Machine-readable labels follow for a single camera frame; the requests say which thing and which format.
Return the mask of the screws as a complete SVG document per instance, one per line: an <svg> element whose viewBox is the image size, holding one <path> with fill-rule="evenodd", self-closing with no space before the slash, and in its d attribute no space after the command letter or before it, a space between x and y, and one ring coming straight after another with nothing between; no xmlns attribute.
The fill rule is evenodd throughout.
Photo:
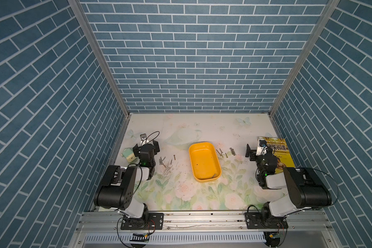
<svg viewBox="0 0 372 248"><path fill-rule="evenodd" d="M176 164L176 155L171 155L169 157L160 157L159 158L159 165L163 166L164 168L173 167Z"/></svg>

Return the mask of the yellow plastic storage box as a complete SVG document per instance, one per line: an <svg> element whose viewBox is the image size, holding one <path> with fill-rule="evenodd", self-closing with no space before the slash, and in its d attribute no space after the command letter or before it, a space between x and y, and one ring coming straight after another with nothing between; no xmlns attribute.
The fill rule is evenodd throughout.
<svg viewBox="0 0 372 248"><path fill-rule="evenodd" d="M189 147L193 176L200 183L217 180L222 168L215 147L209 142L196 143Z"/></svg>

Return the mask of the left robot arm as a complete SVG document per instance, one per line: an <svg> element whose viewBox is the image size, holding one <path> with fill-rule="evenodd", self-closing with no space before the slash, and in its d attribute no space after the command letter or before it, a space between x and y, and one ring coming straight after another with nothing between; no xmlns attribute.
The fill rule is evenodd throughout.
<svg viewBox="0 0 372 248"><path fill-rule="evenodd" d="M154 228L163 214L150 213L147 205L139 202L134 195L141 188L142 182L151 180L154 175L155 155L160 152L159 143L153 141L135 145L133 152L139 163L127 167L107 167L94 195L94 205L119 211L123 215L122 230Z"/></svg>

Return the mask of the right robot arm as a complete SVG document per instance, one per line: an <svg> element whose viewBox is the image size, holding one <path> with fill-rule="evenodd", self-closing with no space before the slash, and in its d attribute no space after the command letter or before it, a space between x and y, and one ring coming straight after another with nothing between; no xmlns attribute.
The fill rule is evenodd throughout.
<svg viewBox="0 0 372 248"><path fill-rule="evenodd" d="M244 213L247 229L287 229L287 216L332 205L331 193L314 169L283 166L282 172L276 173L281 160L273 146L252 150L247 145L246 157L256 162L255 178L262 189L287 190L280 199L264 203L261 210L250 212L251 207L257 208L250 205Z"/></svg>

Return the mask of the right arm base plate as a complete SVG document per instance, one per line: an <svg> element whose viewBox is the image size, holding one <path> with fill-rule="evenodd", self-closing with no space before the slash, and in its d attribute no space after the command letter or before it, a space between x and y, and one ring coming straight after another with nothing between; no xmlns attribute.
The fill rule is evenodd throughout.
<svg viewBox="0 0 372 248"><path fill-rule="evenodd" d="M244 213L247 229L287 229L288 223L285 218L273 217L268 215L264 217L258 212Z"/></svg>

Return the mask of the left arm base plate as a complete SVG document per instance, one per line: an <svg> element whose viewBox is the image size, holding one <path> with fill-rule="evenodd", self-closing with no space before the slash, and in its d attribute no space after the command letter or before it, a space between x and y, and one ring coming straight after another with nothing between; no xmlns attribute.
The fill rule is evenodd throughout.
<svg viewBox="0 0 372 248"><path fill-rule="evenodd" d="M123 215L123 220L120 222L121 230L162 230L164 222L164 213L152 213L149 212L147 215L139 219L127 217Z"/></svg>

